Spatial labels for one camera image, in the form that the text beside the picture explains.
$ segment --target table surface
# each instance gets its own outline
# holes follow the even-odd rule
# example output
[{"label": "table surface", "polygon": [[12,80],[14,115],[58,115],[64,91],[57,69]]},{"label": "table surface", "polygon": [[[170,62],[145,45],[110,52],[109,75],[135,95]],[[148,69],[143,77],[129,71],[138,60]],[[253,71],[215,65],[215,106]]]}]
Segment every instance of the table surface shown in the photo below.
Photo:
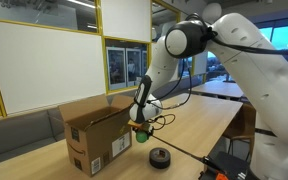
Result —
[{"label": "table surface", "polygon": [[206,82],[205,84],[192,88],[192,91],[197,93],[208,93],[234,98],[240,98],[244,94],[236,83],[228,83],[222,81]]},{"label": "table surface", "polygon": [[[188,94],[163,101],[164,107],[183,102]],[[176,120],[155,136],[196,156],[210,153],[242,103],[191,95],[187,104],[163,115],[175,114]],[[132,147],[91,179],[197,179],[204,165],[151,137],[137,143],[132,133]],[[149,164],[149,151],[163,147],[171,153],[170,167],[159,170]],[[0,163],[0,179],[89,179],[70,164],[66,141],[62,140]]]}]

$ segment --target cardboard box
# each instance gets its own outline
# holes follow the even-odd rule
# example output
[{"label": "cardboard box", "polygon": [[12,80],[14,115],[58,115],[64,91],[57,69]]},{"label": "cardboard box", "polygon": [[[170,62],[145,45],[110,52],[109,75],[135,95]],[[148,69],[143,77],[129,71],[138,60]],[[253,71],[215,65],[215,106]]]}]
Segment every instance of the cardboard box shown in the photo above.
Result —
[{"label": "cardboard box", "polygon": [[92,177],[132,145],[129,108],[133,98],[105,95],[60,105],[71,163]]}]

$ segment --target green object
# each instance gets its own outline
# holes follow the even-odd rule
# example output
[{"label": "green object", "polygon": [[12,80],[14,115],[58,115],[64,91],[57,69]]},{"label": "green object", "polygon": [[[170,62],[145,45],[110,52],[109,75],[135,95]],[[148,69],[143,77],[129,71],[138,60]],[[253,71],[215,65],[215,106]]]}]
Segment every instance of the green object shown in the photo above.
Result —
[{"label": "green object", "polygon": [[136,140],[139,143],[144,143],[147,141],[147,134],[144,131],[138,131],[136,132]]}]

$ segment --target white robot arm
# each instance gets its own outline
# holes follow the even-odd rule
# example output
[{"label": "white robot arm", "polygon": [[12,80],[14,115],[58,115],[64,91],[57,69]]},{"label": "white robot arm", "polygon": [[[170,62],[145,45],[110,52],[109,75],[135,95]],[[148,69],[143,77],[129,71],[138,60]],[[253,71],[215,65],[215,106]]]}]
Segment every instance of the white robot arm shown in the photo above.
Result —
[{"label": "white robot arm", "polygon": [[[158,41],[152,64],[136,93],[131,118],[140,127],[161,113],[147,100],[154,99],[151,93],[173,76],[177,65],[174,58],[211,51],[257,110],[255,146],[246,179],[288,179],[288,63],[281,55],[271,55],[276,52],[274,47],[243,16],[225,15],[212,25],[197,17],[193,14],[176,24]],[[242,51],[241,46],[248,48]]]}]

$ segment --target black roll of tape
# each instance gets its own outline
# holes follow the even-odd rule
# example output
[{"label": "black roll of tape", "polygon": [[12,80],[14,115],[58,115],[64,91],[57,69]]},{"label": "black roll of tape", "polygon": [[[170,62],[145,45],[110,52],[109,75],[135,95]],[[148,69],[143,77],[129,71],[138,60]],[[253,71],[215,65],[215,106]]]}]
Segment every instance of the black roll of tape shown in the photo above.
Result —
[{"label": "black roll of tape", "polygon": [[165,169],[171,164],[171,154],[164,148],[154,148],[150,151],[150,164],[157,169]]}]

